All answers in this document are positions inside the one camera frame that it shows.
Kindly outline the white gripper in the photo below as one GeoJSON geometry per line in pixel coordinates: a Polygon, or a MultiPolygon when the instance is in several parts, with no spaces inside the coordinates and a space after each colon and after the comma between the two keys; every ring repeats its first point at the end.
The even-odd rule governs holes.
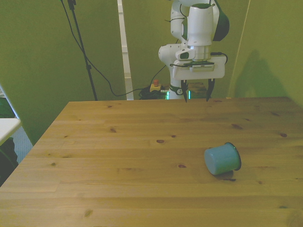
{"type": "Polygon", "coordinates": [[[187,102],[187,80],[209,79],[206,92],[206,101],[211,98],[215,79],[223,78],[225,75],[225,57],[212,57],[206,61],[180,61],[175,60],[172,66],[172,77],[181,80],[181,89],[185,102],[187,102]]]}

